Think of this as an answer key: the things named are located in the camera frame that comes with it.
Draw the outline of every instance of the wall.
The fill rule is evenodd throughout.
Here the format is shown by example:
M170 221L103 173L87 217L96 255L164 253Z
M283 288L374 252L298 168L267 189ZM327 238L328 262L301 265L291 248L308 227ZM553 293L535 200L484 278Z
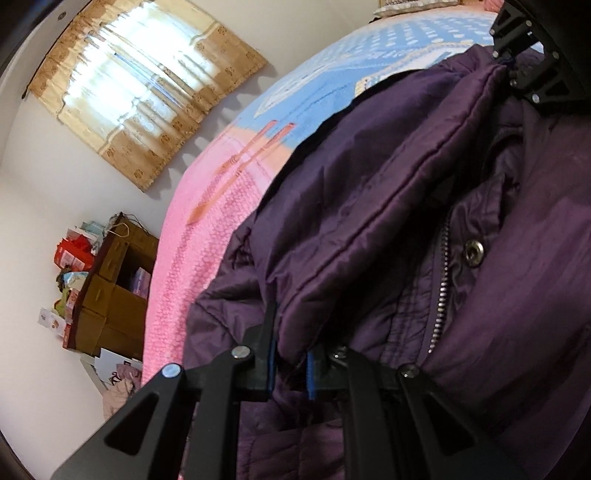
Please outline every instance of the wall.
M254 98L302 61L371 19L377 0L194 0L270 65L205 120L148 194L21 94L86 0L66 0L28 39L0 83L0 428L37 480L46 480L102 422L100 396L77 355L37 325L56 299L51 258L66 228L135 213L158 234L182 173ZM62 11L67 17L58 22Z

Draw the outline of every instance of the brown dresser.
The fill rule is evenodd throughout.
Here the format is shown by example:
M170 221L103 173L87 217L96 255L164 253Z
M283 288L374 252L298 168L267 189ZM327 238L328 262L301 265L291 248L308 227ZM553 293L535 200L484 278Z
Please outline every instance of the brown dresser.
M148 302L129 289L140 267L154 271L158 239L123 214L116 224L76 301L68 348L93 356L106 348L141 360Z

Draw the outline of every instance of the purple jacket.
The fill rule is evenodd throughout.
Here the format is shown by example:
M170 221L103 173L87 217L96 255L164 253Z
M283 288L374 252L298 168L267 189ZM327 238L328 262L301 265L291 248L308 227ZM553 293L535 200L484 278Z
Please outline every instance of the purple jacket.
M534 480L591 404L591 136L472 47L375 88L294 152L187 321L211 361L276 299L272 401L242 409L240 479L342 479L340 420L287 384L319 340L421 365Z

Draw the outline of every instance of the sheer curtain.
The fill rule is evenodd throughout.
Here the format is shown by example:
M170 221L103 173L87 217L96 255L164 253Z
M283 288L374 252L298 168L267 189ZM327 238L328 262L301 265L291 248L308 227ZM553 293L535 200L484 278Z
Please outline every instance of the sheer curtain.
M188 0L93 0L29 88L145 191L265 59Z

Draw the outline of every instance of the metal snap button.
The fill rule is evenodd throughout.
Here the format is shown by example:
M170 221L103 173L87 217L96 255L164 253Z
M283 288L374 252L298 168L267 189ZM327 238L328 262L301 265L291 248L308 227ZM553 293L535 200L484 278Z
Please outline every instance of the metal snap button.
M468 240L464 245L464 257L470 267L480 266L484 260L484 246L478 240Z

